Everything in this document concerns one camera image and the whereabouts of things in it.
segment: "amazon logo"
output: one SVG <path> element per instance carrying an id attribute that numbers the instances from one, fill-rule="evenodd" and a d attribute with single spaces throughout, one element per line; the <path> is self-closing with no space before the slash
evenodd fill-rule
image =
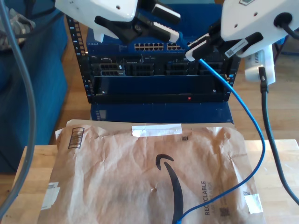
<path id="1" fill-rule="evenodd" d="M 174 159 L 168 155 L 165 154 L 157 155 L 156 166 L 159 170 L 161 170 L 161 163 L 160 163 L 161 159 L 174 161 Z M 173 196 L 174 196 L 174 211 L 173 211 L 172 224 L 176 224 L 176 222 L 179 221 L 180 218 L 183 216 L 183 206 L 184 206 L 183 192 L 182 192 L 181 185 L 178 181 L 178 177 L 174 172 L 174 170 L 172 169 L 172 167 L 167 162 L 164 162 L 164 165 L 166 166 L 166 169 L 169 173 L 171 183 L 172 183 Z"/>

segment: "tape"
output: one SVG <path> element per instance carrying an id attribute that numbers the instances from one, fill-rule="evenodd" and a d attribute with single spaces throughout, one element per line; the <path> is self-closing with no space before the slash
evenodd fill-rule
<path id="1" fill-rule="evenodd" d="M 135 137 L 165 136 L 182 133 L 181 124 L 132 126 L 132 135 Z"/>
<path id="2" fill-rule="evenodd" d="M 244 198 L 245 198 L 246 204 L 249 208 L 250 214 L 263 212 L 260 196 L 258 194 L 244 195 Z"/>
<path id="3" fill-rule="evenodd" d="M 45 198 L 43 199 L 43 205 L 41 210 L 49 209 L 52 207 L 52 205 L 57 199 L 60 190 L 60 188 L 57 186 L 58 182 L 48 184 L 48 189 L 46 191 Z"/>

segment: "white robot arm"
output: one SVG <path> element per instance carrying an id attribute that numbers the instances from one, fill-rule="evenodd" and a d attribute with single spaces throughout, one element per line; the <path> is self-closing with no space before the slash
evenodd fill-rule
<path id="1" fill-rule="evenodd" d="M 95 40 L 104 35 L 130 43 L 140 36 L 152 36 L 176 42 L 178 32 L 149 21 L 139 9 L 151 12 L 170 23 L 178 24 L 180 14 L 156 0 L 56 0 L 55 7 L 93 29 Z"/>

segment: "white label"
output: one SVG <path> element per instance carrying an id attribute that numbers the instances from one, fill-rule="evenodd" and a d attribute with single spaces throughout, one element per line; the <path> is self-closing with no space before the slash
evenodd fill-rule
<path id="1" fill-rule="evenodd" d="M 255 0 L 240 0 L 240 4 L 247 6 L 249 5 L 251 2 L 254 2 Z"/>
<path id="2" fill-rule="evenodd" d="M 48 189 L 46 191 L 45 198 L 43 199 L 43 205 L 41 210 L 49 209 L 52 207 L 52 205 L 57 199 L 60 190 L 60 188 L 57 186 L 58 182 L 48 184 Z"/>
<path id="3" fill-rule="evenodd" d="M 241 50 L 243 47 L 245 47 L 248 44 L 248 41 L 246 39 L 243 39 L 239 41 L 235 46 L 233 46 L 231 49 L 229 49 L 227 52 L 225 52 L 225 55 L 230 58 L 235 53 L 237 53 L 239 50 Z"/>
<path id="4" fill-rule="evenodd" d="M 263 212 L 260 196 L 255 195 L 244 195 L 246 204 L 249 208 L 250 214 L 261 213 Z"/>
<path id="5" fill-rule="evenodd" d="M 135 137 L 164 136 L 182 133 L 181 124 L 132 126 L 132 135 Z"/>

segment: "cable plug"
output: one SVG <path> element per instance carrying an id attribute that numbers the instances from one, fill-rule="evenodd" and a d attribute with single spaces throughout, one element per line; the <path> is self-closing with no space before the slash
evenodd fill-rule
<path id="1" fill-rule="evenodd" d="M 261 93 L 263 92 L 269 93 L 266 69 L 264 67 L 259 67 L 258 71 L 261 79 Z"/>

